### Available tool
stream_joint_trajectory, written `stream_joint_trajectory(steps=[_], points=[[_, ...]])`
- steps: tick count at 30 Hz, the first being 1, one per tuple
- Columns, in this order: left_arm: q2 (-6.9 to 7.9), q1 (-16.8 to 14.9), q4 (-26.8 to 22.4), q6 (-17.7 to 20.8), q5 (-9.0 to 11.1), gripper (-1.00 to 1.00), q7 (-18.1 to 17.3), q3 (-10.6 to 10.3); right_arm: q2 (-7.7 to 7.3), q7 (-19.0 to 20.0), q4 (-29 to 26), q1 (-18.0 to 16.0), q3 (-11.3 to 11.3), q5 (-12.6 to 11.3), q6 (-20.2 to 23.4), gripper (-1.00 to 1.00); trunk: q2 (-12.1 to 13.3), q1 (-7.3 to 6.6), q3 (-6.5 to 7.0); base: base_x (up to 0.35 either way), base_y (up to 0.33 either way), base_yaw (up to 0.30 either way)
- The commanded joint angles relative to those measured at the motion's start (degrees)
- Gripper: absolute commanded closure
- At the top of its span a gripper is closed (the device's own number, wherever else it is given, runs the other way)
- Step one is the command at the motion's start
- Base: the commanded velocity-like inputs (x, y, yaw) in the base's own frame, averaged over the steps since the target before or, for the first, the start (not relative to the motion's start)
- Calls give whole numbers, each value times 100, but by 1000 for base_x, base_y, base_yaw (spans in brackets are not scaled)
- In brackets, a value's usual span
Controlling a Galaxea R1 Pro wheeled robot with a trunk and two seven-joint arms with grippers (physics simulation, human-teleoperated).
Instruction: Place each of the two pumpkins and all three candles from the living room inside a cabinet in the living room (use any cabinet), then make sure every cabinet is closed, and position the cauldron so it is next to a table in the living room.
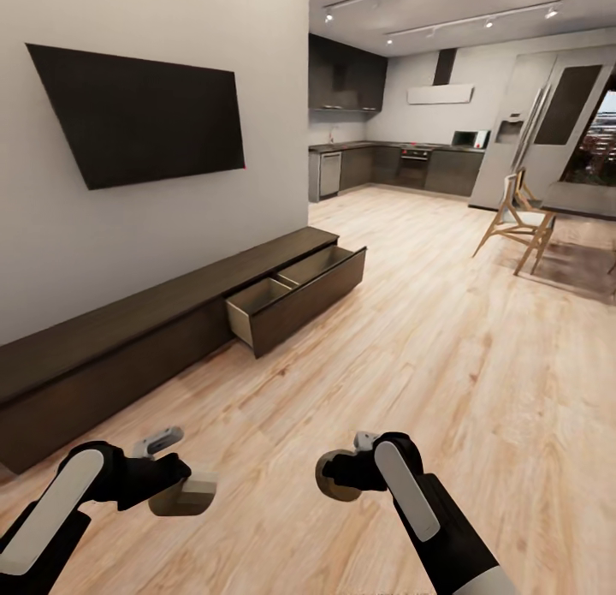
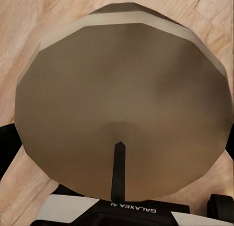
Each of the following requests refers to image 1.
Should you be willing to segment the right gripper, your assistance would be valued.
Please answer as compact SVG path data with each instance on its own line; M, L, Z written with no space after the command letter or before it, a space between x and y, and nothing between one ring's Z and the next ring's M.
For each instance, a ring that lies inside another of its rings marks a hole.
M368 484L361 470L361 460L365 452L358 455L336 454L333 461L327 461L323 476L334 478L335 485L351 486L362 491L387 491L387 487L374 487Z

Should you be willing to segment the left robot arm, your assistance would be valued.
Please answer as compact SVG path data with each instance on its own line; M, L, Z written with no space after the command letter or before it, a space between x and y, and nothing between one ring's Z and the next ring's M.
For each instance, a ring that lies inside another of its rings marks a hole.
M0 595L49 594L90 524L78 510L83 502L114 501L124 511L191 476L175 452L155 461L155 453L183 436L169 425L137 441L132 457L103 440L70 450L42 497L0 538Z

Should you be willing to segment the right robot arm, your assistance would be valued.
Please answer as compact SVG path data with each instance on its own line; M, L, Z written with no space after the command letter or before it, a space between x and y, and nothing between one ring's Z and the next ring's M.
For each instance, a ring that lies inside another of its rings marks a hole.
M435 473L424 473L409 438L357 431L354 455L336 454L323 476L362 491L390 490L437 595L521 595Z

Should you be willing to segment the pillar candle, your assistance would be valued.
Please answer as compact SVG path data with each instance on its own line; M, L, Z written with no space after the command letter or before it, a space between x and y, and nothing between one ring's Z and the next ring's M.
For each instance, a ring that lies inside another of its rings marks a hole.
M203 514L215 498L218 475L212 465L183 460L191 476L148 498L150 511L156 516L194 516Z
M316 464L315 477L317 486L319 490L329 498L340 500L340 502L353 502L353 500L356 500L362 494L362 490L352 488L351 486L335 485L334 478L323 476L323 468L326 462L333 461L336 454L354 455L354 453L348 449L331 450L322 455Z

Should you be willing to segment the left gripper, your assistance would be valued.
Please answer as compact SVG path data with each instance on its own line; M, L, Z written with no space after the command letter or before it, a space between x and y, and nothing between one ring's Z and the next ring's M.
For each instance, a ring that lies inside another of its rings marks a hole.
M117 502L118 511L130 509L137 503L148 500L160 491L176 485L181 478L191 476L191 468L184 461L180 461L179 455L175 452L157 461L139 459L139 462L143 468L139 486L132 495Z

